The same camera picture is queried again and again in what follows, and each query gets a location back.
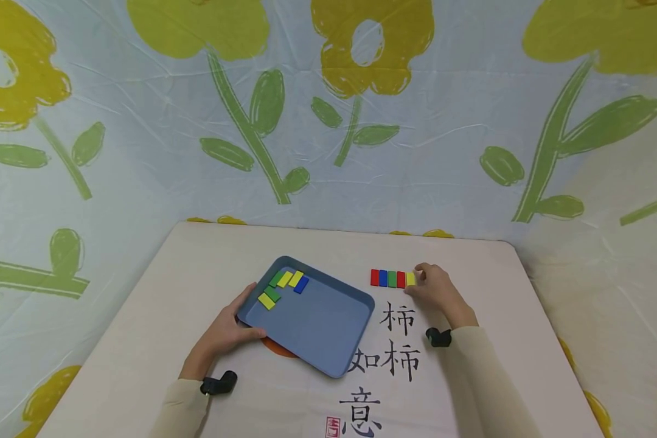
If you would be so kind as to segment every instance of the red block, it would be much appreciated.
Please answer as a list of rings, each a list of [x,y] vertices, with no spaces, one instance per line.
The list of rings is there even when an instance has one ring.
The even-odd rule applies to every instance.
[[[406,272],[397,271],[397,287],[399,289],[406,288]]]
[[[380,270],[373,269],[370,272],[370,286],[379,286],[380,285]]]

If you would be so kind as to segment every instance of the black wrist strap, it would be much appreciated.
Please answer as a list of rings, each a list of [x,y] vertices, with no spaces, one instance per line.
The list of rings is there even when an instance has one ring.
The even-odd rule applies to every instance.
[[[440,332],[438,328],[431,327],[426,330],[426,337],[431,343],[431,347],[448,347],[453,341],[453,337],[450,336],[450,329]]]
[[[232,370],[227,370],[220,379],[205,377],[201,382],[200,391],[204,395],[227,394],[234,390],[239,377]]]

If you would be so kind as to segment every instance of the hand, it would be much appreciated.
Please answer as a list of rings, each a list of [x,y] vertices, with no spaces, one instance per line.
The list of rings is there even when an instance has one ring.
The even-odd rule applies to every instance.
[[[236,314],[255,286],[255,282],[246,286],[241,295],[221,309],[212,325],[201,335],[200,340],[196,342],[185,359],[178,378],[201,381],[219,356],[226,354],[241,343],[262,339],[266,336],[262,328],[243,328],[236,322]]]
[[[404,290],[406,294],[440,310],[453,330],[466,326],[479,327],[475,311],[467,305],[443,268],[429,263],[419,263],[416,265],[415,272],[418,285],[408,286]]]

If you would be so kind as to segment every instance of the row of blocks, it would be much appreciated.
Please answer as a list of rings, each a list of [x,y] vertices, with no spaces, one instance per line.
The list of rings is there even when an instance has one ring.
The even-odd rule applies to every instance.
[[[307,283],[309,283],[309,277],[305,277],[302,271],[296,271],[295,273],[289,271],[283,273],[282,271],[278,271],[268,283],[268,287],[266,287],[263,293],[260,294],[258,301],[260,301],[266,309],[270,310],[275,306],[275,303],[282,298],[275,290],[276,287],[281,289],[286,286],[293,287],[293,290],[297,292],[297,294],[301,294],[307,286]]]
[[[404,289],[407,286],[416,284],[416,276],[413,272],[403,271],[384,271],[373,269],[370,272],[370,285],[379,287],[399,287]]]

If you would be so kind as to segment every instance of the blue block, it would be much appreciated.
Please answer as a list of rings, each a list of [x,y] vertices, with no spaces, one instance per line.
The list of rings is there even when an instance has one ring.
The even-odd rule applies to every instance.
[[[307,283],[309,283],[309,277],[301,277],[297,285],[294,287],[294,291],[297,292],[297,294],[301,294],[302,291],[304,291],[304,288],[307,286]]]
[[[387,271],[380,270],[380,287],[388,287]]]

